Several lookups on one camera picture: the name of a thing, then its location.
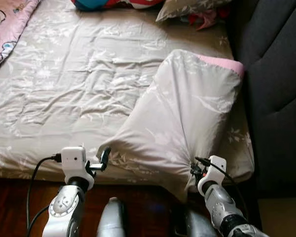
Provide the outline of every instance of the bed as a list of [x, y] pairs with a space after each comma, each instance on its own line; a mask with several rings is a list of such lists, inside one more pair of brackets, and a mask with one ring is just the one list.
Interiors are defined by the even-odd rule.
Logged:
[[[171, 51], [233, 59], [225, 24], [196, 31], [179, 20], [155, 23], [158, 10], [81, 12], [70, 1], [42, 0], [0, 66], [0, 177], [30, 178], [37, 162], [83, 145], [99, 162], [100, 145], [132, 113]], [[242, 96], [217, 155], [236, 181], [250, 178], [254, 156]], [[63, 180], [59, 164], [39, 179]], [[99, 184], [157, 185], [110, 164]]]

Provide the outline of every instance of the cartoon print blanket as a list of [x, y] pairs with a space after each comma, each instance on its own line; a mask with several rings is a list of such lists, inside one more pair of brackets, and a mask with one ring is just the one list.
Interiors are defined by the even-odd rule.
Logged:
[[0, 64], [15, 47], [40, 0], [0, 0]]

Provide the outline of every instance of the gray pillowcase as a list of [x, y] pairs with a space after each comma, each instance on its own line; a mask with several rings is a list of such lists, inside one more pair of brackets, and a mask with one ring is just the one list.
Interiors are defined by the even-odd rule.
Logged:
[[156, 21], [167, 18], [184, 16], [191, 13], [200, 13], [207, 9], [225, 5], [232, 0], [166, 0]]
[[115, 136], [109, 163], [163, 186], [179, 200], [195, 185], [195, 157], [216, 154], [241, 87], [243, 66], [174, 50]]

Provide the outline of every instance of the wooden floor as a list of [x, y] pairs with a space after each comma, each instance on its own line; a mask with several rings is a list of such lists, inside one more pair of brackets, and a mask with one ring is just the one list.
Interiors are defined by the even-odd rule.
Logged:
[[[26, 234], [25, 203], [29, 181], [0, 179], [0, 237], [24, 237]], [[32, 189], [31, 218], [55, 197], [60, 183], [36, 181]], [[87, 193], [80, 236], [96, 236], [97, 226], [109, 198], [118, 197], [126, 204], [129, 237], [169, 237], [173, 222], [171, 210], [179, 202], [166, 190], [150, 186], [95, 185]], [[200, 195], [192, 196], [190, 205], [208, 215]], [[41, 237], [47, 212], [36, 221], [31, 237]]]

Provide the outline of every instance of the wire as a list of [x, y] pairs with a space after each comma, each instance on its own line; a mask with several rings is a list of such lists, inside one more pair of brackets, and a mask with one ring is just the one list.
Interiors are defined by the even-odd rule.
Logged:
[[44, 207], [42, 210], [40, 210], [40, 211], [35, 215], [35, 217], [33, 218], [32, 222], [30, 223], [30, 226], [28, 227], [28, 232], [27, 232], [27, 234], [26, 234], [27, 237], [30, 237], [31, 229], [32, 229], [32, 227], [33, 227], [33, 225], [34, 225], [36, 219], [37, 219], [37, 218], [38, 218], [38, 217], [39, 217], [44, 211], [48, 210], [48, 208], [49, 208], [49, 205], [46, 206], [46, 207]]
[[36, 165], [35, 167], [35, 170], [32, 174], [32, 178], [31, 178], [31, 182], [30, 182], [30, 186], [29, 186], [29, 189], [28, 189], [28, 193], [27, 193], [27, 197], [26, 197], [26, 228], [29, 229], [30, 227], [30, 193], [31, 193], [31, 188], [32, 188], [32, 185], [33, 185], [33, 181], [36, 177], [36, 173], [38, 171], [38, 168], [39, 166], [46, 160], [56, 160], [56, 157], [55, 156], [52, 156], [52, 157], [47, 157], [47, 158], [44, 158], [44, 159], [41, 159], [38, 164]]
[[242, 202], [242, 206], [243, 206], [243, 209], [244, 209], [244, 212], [245, 212], [245, 218], [248, 220], [248, 208], [247, 208], [247, 205], [246, 205], [246, 202], [238, 188], [238, 185], [236, 184], [236, 182], [233, 180], [233, 178], [227, 174], [225, 171], [223, 171], [222, 169], [220, 169], [217, 165], [213, 164], [210, 162], [210, 160], [208, 159], [204, 159], [204, 158], [199, 158], [199, 157], [195, 157], [196, 160], [198, 160], [199, 162], [201, 162], [203, 165], [205, 166], [213, 166], [215, 167], [217, 170], [219, 170], [221, 173], [223, 173], [230, 181], [231, 183], [235, 186], [235, 189], [238, 193], [238, 196], [240, 198], [240, 201]]

